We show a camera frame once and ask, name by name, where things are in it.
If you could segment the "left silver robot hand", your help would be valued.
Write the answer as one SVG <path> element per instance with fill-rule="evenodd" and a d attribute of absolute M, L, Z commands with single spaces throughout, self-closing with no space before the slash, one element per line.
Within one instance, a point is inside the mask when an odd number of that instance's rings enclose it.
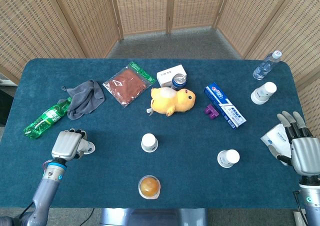
<path fill-rule="evenodd" d="M 81 158 L 85 154 L 84 142 L 87 133 L 82 129 L 61 131 L 51 151 L 53 159 L 63 159 L 66 162 Z"/>

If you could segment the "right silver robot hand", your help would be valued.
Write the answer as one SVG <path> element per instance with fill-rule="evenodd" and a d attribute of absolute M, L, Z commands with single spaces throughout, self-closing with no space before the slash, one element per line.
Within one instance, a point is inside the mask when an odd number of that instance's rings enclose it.
<path fill-rule="evenodd" d="M 268 145 L 270 153 L 279 161 L 292 166 L 301 176 L 320 174 L 320 139 L 314 137 L 302 116 L 283 110 L 277 118 L 284 126 L 291 156 L 280 153 L 273 145 Z"/>

